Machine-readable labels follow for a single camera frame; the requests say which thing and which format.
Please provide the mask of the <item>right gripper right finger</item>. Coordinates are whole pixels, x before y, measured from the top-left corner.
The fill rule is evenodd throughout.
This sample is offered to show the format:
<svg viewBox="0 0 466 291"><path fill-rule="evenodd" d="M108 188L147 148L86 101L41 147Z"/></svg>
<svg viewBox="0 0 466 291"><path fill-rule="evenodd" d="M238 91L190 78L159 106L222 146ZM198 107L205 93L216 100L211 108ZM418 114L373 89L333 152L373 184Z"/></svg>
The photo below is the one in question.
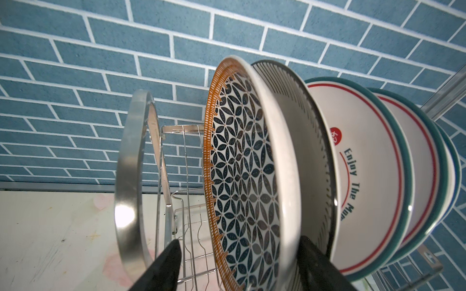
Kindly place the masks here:
<svg viewBox="0 0 466 291"><path fill-rule="evenodd" d="M303 291L357 291L307 236L300 238L297 265Z"/></svg>

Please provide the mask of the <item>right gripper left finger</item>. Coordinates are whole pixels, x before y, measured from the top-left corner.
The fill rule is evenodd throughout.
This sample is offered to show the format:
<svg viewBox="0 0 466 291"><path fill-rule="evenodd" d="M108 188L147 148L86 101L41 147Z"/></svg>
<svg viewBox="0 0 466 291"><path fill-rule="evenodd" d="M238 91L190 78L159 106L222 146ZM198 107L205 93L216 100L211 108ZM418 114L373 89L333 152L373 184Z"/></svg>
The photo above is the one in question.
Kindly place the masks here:
<svg viewBox="0 0 466 291"><path fill-rule="evenodd" d="M175 291L182 262L179 240L172 240L129 291Z"/></svg>

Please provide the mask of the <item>orange rimmed floral pattern plate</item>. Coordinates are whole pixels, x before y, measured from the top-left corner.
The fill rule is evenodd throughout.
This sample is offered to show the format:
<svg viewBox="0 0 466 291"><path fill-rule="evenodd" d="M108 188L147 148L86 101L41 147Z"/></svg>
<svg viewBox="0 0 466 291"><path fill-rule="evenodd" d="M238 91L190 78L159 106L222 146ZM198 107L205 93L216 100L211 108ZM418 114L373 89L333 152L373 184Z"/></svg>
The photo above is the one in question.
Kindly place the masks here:
<svg viewBox="0 0 466 291"><path fill-rule="evenodd" d="M297 159L279 103L244 59L218 65L203 128L205 200L222 286L283 291L300 236Z"/></svg>

